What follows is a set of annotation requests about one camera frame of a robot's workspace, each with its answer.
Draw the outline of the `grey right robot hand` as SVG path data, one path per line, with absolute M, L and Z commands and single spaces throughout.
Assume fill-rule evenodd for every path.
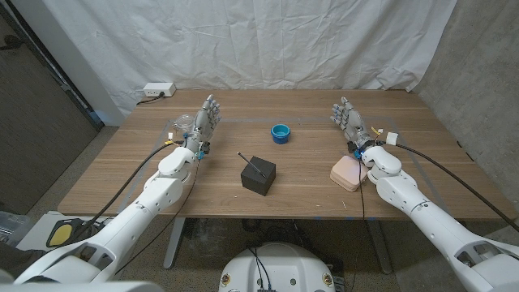
M 330 119 L 341 128 L 347 142 L 353 144 L 359 152 L 374 144 L 360 113 L 345 97 L 341 97 L 340 104 L 332 106 Z

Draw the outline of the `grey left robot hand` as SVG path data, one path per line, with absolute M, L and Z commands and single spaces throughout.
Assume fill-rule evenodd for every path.
M 202 144 L 209 142 L 221 119 L 219 113 L 220 105 L 214 99 L 214 95 L 210 94 L 196 114 L 193 126 L 187 132 L 184 147 L 197 153 Z

